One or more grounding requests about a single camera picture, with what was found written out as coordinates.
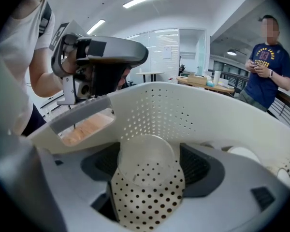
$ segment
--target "person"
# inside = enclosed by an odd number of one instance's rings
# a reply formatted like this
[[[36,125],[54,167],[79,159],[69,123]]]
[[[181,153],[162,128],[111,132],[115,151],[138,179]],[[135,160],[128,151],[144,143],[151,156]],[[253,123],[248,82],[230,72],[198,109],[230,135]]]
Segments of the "person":
[[[245,64],[251,72],[250,77],[237,99],[267,111],[275,100],[278,87],[290,90],[290,57],[277,41],[279,25],[273,16],[262,18],[261,31],[265,43],[253,48]]]
[[[55,15],[51,13],[48,25],[39,37],[39,26],[46,0],[23,0],[7,20],[0,34],[0,56],[13,77],[27,92],[25,73],[29,68],[30,82],[35,94],[50,97],[62,90],[62,80],[54,73],[48,73],[49,45],[55,26]],[[62,64],[68,73],[76,70],[76,50],[72,51]],[[36,106],[28,99],[19,115],[13,132],[28,136],[45,124]]]

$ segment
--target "black hair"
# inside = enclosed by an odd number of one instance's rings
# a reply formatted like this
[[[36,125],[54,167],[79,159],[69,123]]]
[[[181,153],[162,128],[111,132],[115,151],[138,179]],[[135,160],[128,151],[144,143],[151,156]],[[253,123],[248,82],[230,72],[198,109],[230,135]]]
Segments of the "black hair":
[[[275,17],[273,17],[273,16],[267,14],[267,15],[265,15],[264,17],[262,17],[262,21],[263,21],[264,19],[272,19],[273,21],[276,22],[277,26],[279,27],[278,21],[276,20]]]

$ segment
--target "hand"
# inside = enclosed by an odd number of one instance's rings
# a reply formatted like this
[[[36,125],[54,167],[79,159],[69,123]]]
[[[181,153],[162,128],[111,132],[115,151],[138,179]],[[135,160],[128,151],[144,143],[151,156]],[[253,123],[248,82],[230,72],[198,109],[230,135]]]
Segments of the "hand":
[[[68,57],[62,63],[62,67],[67,73],[74,74],[76,72],[76,70],[78,69],[78,66],[76,64],[76,51],[77,51],[77,49],[71,51],[68,54]],[[121,76],[120,81],[118,82],[118,86],[122,86],[125,83],[125,79],[129,73],[130,73],[130,69],[126,69],[124,71],[124,73]]]
[[[258,64],[258,66],[255,67],[255,72],[258,74],[259,77],[263,78],[268,78],[271,74],[270,69],[261,64]]]
[[[248,59],[245,66],[247,70],[249,70],[251,73],[256,73],[254,69],[256,67],[256,64],[251,59]]]

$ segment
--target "blue object on table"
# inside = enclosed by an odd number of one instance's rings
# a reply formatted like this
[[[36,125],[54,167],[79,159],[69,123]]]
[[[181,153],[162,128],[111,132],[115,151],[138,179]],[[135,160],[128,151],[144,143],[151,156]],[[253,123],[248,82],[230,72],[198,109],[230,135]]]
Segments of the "blue object on table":
[[[207,81],[206,86],[214,87],[215,84],[212,81]]]

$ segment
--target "wooden floor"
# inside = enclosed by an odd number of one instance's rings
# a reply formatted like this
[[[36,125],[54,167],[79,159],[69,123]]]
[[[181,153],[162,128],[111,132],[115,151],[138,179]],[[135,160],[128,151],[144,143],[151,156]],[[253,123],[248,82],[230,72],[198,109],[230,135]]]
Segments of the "wooden floor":
[[[73,131],[64,135],[62,140],[66,145],[74,145],[85,137],[110,124],[114,118],[111,109],[105,109],[81,122]]]

